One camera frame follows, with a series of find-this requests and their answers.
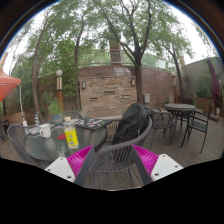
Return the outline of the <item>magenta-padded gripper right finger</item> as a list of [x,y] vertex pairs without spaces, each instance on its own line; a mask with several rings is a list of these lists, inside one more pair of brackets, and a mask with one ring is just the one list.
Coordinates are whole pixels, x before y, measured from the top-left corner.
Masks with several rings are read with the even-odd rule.
[[157,181],[182,169],[182,166],[167,154],[157,155],[137,145],[133,145],[133,149],[152,181]]

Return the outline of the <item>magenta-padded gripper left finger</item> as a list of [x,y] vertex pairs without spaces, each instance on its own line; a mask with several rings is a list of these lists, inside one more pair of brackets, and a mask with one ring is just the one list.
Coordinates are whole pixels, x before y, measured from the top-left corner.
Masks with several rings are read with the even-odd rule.
[[95,156],[95,148],[90,145],[68,158],[58,157],[46,168],[46,171],[76,185],[83,186]]

